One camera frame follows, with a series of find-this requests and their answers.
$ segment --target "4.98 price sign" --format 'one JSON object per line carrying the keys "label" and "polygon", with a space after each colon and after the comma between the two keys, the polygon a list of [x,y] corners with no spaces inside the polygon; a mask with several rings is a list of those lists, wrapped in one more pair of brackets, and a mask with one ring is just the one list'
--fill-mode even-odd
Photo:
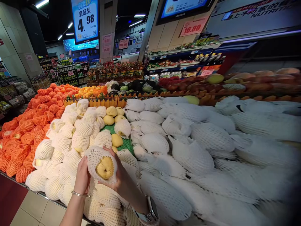
{"label": "4.98 price sign", "polygon": [[98,39],[98,0],[71,0],[75,44]]}
{"label": "4.98 price sign", "polygon": [[184,24],[180,37],[187,35],[199,34],[204,29],[208,18],[200,18],[193,21],[188,21]]}

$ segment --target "bracelet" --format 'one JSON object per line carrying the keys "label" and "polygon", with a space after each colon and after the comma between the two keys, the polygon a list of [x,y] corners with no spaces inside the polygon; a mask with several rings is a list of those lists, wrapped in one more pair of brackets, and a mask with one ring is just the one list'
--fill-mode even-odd
{"label": "bracelet", "polygon": [[73,195],[91,198],[91,196],[90,196],[89,194],[79,194],[79,193],[77,193],[77,192],[75,192],[75,191],[72,191],[71,193],[72,193]]}

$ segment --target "wristwatch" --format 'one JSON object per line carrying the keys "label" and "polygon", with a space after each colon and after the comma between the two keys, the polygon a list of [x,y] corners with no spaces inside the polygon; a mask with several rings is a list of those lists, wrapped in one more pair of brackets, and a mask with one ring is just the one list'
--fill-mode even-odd
{"label": "wristwatch", "polygon": [[152,225],[152,226],[157,226],[159,225],[159,214],[157,211],[156,204],[152,197],[145,195],[147,198],[147,204],[149,207],[150,212],[147,215],[138,213],[134,210],[134,213],[136,216],[139,218],[140,222],[144,225]]}

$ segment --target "green mat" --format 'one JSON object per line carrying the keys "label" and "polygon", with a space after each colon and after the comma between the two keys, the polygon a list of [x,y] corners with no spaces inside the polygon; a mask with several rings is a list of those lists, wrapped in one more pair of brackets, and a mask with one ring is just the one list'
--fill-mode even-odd
{"label": "green mat", "polygon": [[[115,133],[114,125],[115,124],[113,124],[111,126],[105,126],[102,130],[107,129],[111,132],[111,134],[114,134]],[[118,147],[117,150],[120,151],[120,150],[125,149],[125,148],[127,148],[132,153],[132,155],[135,156],[131,136],[129,137],[129,139],[123,139],[123,145]]]}

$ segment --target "supermarket aisle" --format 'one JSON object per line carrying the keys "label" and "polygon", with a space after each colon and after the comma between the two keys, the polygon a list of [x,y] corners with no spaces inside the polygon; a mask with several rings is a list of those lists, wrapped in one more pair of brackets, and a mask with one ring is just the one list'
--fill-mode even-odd
{"label": "supermarket aisle", "polygon": [[65,209],[28,191],[10,226],[59,226]]}

